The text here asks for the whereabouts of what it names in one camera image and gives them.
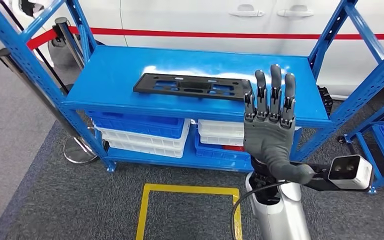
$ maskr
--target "yellow floor marking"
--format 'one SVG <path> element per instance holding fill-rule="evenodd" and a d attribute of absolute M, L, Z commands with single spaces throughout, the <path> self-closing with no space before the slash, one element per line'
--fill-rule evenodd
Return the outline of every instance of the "yellow floor marking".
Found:
<path fill-rule="evenodd" d="M 239 199 L 239 189 L 234 187 L 212 187 L 212 186 L 184 186 L 146 183 L 143 187 L 142 202 L 140 204 L 139 221 L 137 224 L 136 240 L 143 240 L 145 234 L 145 224 L 147 221 L 148 202 L 150 191 L 185 193 L 185 194 L 217 194 L 232 195 L 233 204 Z M 242 221 L 241 206 L 237 207 L 234 214 L 234 228 L 236 239 L 242 240 Z"/>

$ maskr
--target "silver metal pole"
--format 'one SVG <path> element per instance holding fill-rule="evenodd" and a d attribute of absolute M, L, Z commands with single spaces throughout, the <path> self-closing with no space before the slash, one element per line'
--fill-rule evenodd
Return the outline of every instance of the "silver metal pole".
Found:
<path fill-rule="evenodd" d="M 11 57 L 11 52 L 7 48 L 0 50 L 0 60 L 7 66 L 20 80 L 30 88 L 39 100 L 46 106 L 52 115 L 61 123 L 64 129 L 72 137 L 64 145 L 64 156 L 67 160 L 75 164 L 90 163 L 97 158 L 88 144 L 82 139 L 76 129 L 67 121 L 61 112 L 54 106 L 48 96 L 23 72 L 18 64 Z"/>
<path fill-rule="evenodd" d="M 67 47 L 73 55 L 78 67 L 83 69 L 85 67 L 85 62 L 83 60 L 82 46 L 77 38 L 70 32 L 67 18 L 58 17 L 55 19 L 55 24 L 59 27 L 59 29 L 61 29 L 61 33 L 64 36 Z"/>

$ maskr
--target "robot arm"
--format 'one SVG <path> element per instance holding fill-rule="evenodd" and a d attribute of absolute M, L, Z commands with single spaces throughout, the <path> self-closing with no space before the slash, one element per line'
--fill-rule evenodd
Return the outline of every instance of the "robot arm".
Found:
<path fill-rule="evenodd" d="M 337 157 L 331 165 L 290 162 L 295 132 L 295 77 L 291 73 L 285 75 L 281 111 L 281 69 L 272 65 L 270 72 L 270 97 L 264 73 L 255 72 L 257 108 L 251 83 L 242 82 L 243 146 L 251 155 L 254 171 L 246 177 L 248 192 L 235 203 L 230 217 L 233 221 L 240 202 L 250 196 L 263 240 L 310 240 L 300 184 L 317 191 L 367 191 L 373 181 L 373 166 L 359 155 Z M 231 223 L 232 238 L 236 239 L 233 226 Z"/>

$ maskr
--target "red stripe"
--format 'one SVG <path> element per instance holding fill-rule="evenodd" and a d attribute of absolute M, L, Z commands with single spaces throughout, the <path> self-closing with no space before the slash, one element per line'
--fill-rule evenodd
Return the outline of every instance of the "red stripe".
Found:
<path fill-rule="evenodd" d="M 40 45 L 49 42 L 50 40 L 57 37 L 57 33 L 51 29 L 35 38 L 30 39 L 30 41 L 27 42 L 27 47 L 30 50 L 33 50 L 35 48 L 38 48 Z"/>
<path fill-rule="evenodd" d="M 69 27 L 70 31 L 78 34 L 77 28 Z M 97 35 L 126 35 L 126 36 L 148 36 L 148 37 L 188 37 L 188 38 L 237 38 L 237 39 L 295 39 L 295 40 L 316 40 L 320 34 L 283 34 L 283 33 L 223 33 L 223 32 L 185 32 L 185 31 L 152 31 L 132 29 L 112 29 L 92 27 L 91 31 Z M 46 33 L 33 38 L 27 44 L 30 49 L 50 41 L 57 35 L 51 29 Z M 384 33 L 376 34 L 377 39 L 384 40 Z M 338 34 L 336 40 L 361 40 L 359 34 Z"/>

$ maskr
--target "white camera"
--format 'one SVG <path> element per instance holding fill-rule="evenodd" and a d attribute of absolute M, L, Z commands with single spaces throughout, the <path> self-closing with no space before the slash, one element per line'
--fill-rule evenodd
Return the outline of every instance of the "white camera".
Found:
<path fill-rule="evenodd" d="M 372 183 L 373 166 L 360 155 L 340 156 L 333 159 L 329 181 L 340 189 L 367 189 Z"/>

